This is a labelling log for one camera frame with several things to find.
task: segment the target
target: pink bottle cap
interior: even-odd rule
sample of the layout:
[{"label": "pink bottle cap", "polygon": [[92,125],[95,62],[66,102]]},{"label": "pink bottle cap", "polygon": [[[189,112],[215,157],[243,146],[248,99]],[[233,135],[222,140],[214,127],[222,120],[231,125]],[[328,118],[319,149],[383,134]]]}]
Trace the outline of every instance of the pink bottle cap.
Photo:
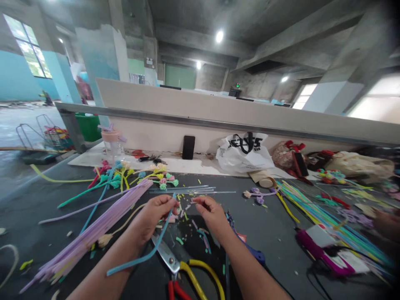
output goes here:
[{"label": "pink bottle cap", "polygon": [[121,133],[119,131],[101,131],[101,136],[103,137],[103,141],[108,142],[108,143],[112,143],[112,142],[118,142],[119,139],[118,137],[121,135]]}]

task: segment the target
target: hand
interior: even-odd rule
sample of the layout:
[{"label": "hand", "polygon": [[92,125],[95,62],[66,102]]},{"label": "hand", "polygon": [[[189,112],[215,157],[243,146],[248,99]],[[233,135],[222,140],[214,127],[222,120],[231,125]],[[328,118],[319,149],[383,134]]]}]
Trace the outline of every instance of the hand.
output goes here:
[{"label": "hand", "polygon": [[197,211],[220,243],[226,233],[233,232],[222,206],[216,203],[214,199],[205,196],[194,198],[192,201],[197,203]]},{"label": "hand", "polygon": [[394,215],[375,210],[374,228],[382,236],[394,242],[400,242],[400,210]]},{"label": "hand", "polygon": [[128,231],[138,235],[138,245],[145,244],[153,235],[158,221],[168,217],[170,210],[177,215],[179,202],[169,195],[160,195],[150,199],[142,211],[133,219],[129,225]]}]

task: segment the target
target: white partition wall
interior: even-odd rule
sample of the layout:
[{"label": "white partition wall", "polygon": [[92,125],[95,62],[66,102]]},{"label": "white partition wall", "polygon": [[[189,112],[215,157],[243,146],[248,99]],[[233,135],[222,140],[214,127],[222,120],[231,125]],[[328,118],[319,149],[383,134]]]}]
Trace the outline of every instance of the white partition wall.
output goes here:
[{"label": "white partition wall", "polygon": [[[101,97],[106,107],[122,108],[148,113],[238,123],[302,133],[310,138],[270,135],[268,149],[279,141],[292,139],[307,145],[305,151],[349,150],[369,144],[396,145],[400,125],[347,118],[322,113],[269,106],[226,97],[185,92],[161,87],[136,85],[106,79],[97,79]],[[184,135],[196,137],[195,152],[215,153],[217,142],[230,134],[226,129],[181,125],[146,120],[110,117],[110,121],[128,138],[126,147],[152,151],[182,151]],[[332,137],[318,139],[317,136]],[[335,142],[339,138],[357,139],[357,142]]]}]

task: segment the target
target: keys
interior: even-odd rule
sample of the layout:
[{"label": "keys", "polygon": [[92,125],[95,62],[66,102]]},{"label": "keys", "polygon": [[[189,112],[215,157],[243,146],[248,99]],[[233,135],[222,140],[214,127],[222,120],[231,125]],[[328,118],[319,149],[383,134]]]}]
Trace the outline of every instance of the keys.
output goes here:
[{"label": "keys", "polygon": [[164,165],[168,165],[165,161],[163,161],[162,159],[160,159],[161,154],[158,156],[155,155],[151,155],[151,156],[145,156],[145,157],[140,157],[139,161],[140,162],[144,162],[144,161],[149,161],[152,160],[153,163],[158,164],[158,163],[163,163]]}]

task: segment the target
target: yellow pliers handle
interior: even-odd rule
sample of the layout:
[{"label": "yellow pliers handle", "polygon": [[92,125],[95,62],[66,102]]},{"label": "yellow pliers handle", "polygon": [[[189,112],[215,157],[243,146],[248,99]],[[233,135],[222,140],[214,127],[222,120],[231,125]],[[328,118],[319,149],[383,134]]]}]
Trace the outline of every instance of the yellow pliers handle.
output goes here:
[{"label": "yellow pliers handle", "polygon": [[[205,262],[202,262],[201,260],[189,260],[189,265],[193,266],[193,267],[201,267],[203,269],[206,269],[211,274],[211,276],[214,278],[214,281],[217,283],[218,290],[220,292],[220,300],[225,300],[225,293],[224,293],[224,289],[222,288],[221,282],[218,279],[217,274],[214,272],[214,270],[209,265],[207,265]],[[199,282],[197,281],[197,279],[195,277],[195,274],[192,272],[189,265],[185,262],[180,262],[180,270],[184,270],[189,275],[189,278],[192,281],[197,294],[200,296],[200,299],[207,300],[207,297],[205,296],[202,288],[200,287]]]}]

